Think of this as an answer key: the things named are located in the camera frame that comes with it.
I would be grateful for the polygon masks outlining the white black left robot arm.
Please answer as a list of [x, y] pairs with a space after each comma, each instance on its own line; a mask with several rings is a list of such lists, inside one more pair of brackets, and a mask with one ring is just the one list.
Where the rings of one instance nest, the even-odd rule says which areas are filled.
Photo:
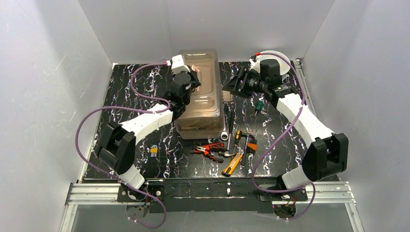
[[97, 157], [119, 179], [134, 189], [140, 189], [145, 179], [134, 164], [136, 145], [153, 131], [178, 119], [190, 103], [192, 92], [200, 86], [199, 69], [187, 66], [172, 69], [174, 80], [164, 94], [169, 104], [157, 103], [134, 119], [118, 125], [107, 124], [102, 131]]

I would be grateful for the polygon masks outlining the translucent beige tool box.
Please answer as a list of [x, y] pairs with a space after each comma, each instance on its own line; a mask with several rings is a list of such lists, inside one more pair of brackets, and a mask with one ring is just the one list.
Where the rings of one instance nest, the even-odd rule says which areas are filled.
[[184, 140], [218, 139], [226, 129], [220, 67], [216, 49], [179, 51], [188, 66], [199, 68], [201, 85], [194, 91], [186, 111], [175, 121]]

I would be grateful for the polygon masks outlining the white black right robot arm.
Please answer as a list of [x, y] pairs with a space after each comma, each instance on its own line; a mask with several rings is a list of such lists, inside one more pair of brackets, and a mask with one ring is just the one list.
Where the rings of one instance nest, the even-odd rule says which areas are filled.
[[236, 75], [222, 89], [243, 98], [253, 93], [262, 93], [265, 100], [284, 115], [290, 125], [267, 149], [270, 152], [276, 144], [295, 128], [308, 150], [302, 164], [276, 178], [276, 186], [256, 189], [268, 193], [285, 193], [302, 186], [341, 173], [347, 169], [349, 140], [343, 133], [336, 134], [326, 127], [305, 104], [305, 97], [283, 81], [278, 67], [263, 65], [259, 71], [241, 66]]

